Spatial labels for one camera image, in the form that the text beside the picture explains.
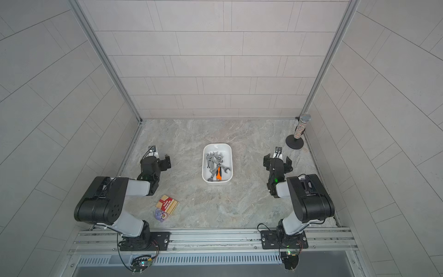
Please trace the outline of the large silver combination wrench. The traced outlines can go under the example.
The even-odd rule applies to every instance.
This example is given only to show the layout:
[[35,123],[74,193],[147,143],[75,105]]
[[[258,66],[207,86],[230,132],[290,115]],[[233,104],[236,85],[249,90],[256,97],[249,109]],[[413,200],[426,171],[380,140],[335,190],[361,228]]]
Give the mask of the large silver combination wrench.
[[[218,152],[214,152],[214,153],[215,153],[215,155],[216,155],[216,154],[219,154],[220,156],[222,156],[222,158],[224,158],[224,156],[223,156],[222,154],[220,154],[220,153],[218,153]],[[228,167],[228,166],[225,166],[225,165],[223,164],[223,162],[222,162],[221,169],[223,169],[225,173],[227,173],[228,171],[231,171],[231,168]]]

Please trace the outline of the orange handled adjustable wrench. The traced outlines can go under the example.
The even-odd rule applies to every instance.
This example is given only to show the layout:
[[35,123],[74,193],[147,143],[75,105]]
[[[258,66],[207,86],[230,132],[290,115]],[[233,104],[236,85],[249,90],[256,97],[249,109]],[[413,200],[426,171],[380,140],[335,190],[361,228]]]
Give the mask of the orange handled adjustable wrench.
[[215,162],[217,164],[216,179],[217,179],[217,181],[221,181],[222,180],[222,162],[223,162],[223,158],[219,154],[216,154],[214,159],[215,159]]

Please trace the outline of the white plastic storage box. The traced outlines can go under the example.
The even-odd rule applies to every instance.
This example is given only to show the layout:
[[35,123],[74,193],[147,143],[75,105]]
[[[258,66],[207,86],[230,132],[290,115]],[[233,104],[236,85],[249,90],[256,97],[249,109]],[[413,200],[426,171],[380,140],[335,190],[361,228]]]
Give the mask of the white plastic storage box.
[[208,185],[222,185],[228,184],[232,177],[232,148],[226,143],[206,145],[203,150],[203,180]]

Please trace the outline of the silver open-end wrench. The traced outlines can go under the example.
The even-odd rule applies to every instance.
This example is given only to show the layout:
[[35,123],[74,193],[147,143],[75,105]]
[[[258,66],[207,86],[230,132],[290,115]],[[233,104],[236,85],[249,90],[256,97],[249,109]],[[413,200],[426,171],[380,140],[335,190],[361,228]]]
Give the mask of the silver open-end wrench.
[[213,181],[213,176],[214,176],[214,172],[215,172],[215,166],[214,166],[214,158],[215,153],[214,152],[210,152],[207,154],[207,168],[210,170],[211,176],[210,178],[207,179],[208,182],[212,182]]

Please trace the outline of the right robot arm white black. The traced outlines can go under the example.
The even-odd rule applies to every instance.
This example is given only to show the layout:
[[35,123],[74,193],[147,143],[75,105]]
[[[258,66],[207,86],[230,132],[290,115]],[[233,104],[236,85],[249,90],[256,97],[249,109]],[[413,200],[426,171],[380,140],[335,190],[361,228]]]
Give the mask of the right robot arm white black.
[[266,184],[274,198],[289,198],[293,211],[279,221],[276,235],[282,242],[288,237],[300,235],[310,225],[321,225],[334,216],[335,207],[323,183],[316,174],[285,177],[293,171],[292,160],[282,159],[280,152],[267,154],[263,166],[269,172]]

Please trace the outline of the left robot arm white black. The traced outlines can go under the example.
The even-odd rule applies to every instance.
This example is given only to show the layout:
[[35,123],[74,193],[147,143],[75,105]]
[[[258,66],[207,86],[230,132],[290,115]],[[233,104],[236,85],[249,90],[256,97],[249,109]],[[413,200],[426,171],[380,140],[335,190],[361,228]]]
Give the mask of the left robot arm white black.
[[168,155],[163,160],[156,155],[148,155],[141,160],[141,173],[134,180],[128,177],[98,176],[90,184],[74,210],[78,222],[100,225],[119,233],[122,241],[120,251],[167,249],[167,242],[157,242],[162,235],[166,240],[170,233],[151,234],[147,221],[137,219],[124,210],[125,197],[153,196],[159,187],[161,172],[171,168]]

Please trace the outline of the red striped card box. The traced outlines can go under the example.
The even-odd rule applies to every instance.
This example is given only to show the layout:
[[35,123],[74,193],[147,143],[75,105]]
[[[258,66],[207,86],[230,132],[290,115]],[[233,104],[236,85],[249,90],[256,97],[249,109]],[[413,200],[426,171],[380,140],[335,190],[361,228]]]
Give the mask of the red striped card box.
[[178,204],[179,201],[170,196],[163,195],[156,203],[156,208],[167,213],[168,215],[171,215],[177,208]]

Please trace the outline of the glitter tube on black stand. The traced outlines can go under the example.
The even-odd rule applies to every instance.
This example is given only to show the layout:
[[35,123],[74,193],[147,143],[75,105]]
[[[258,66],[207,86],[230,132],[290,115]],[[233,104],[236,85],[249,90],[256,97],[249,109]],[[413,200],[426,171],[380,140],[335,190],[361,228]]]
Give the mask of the glitter tube on black stand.
[[293,150],[300,150],[304,146],[302,135],[305,131],[306,125],[311,120],[311,115],[309,113],[303,113],[295,119],[297,125],[294,134],[287,136],[286,144]]

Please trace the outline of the small purple round item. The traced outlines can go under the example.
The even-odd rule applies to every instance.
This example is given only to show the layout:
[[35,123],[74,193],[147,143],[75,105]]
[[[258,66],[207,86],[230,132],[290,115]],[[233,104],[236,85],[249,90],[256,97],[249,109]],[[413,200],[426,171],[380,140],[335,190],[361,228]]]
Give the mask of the small purple round item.
[[156,209],[154,213],[155,219],[159,222],[164,222],[168,218],[168,213],[164,212],[161,209]]

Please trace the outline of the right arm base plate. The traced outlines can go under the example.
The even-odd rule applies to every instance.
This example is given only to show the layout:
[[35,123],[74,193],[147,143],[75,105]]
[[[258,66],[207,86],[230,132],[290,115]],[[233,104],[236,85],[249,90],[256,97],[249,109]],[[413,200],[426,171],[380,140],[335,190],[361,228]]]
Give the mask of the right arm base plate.
[[263,249],[308,249],[305,232],[295,235],[278,234],[272,230],[260,230]]

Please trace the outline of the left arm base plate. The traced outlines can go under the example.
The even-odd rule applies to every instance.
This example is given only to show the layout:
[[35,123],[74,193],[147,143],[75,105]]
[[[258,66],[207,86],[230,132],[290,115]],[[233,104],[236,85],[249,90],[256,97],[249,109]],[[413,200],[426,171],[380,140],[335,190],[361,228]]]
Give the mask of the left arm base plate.
[[170,232],[151,232],[149,236],[142,233],[139,237],[122,237],[118,243],[120,251],[164,251],[167,250]]

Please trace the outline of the aluminium rail frame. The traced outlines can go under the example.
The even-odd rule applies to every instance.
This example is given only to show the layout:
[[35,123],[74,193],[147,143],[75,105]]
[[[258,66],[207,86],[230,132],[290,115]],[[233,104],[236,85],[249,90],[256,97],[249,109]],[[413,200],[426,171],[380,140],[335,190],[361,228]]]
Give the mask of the aluminium rail frame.
[[152,229],[151,232],[170,232],[167,250],[148,251],[161,254],[278,252],[278,251],[335,251],[358,250],[349,228],[313,227],[304,230],[308,249],[263,249],[258,229]]

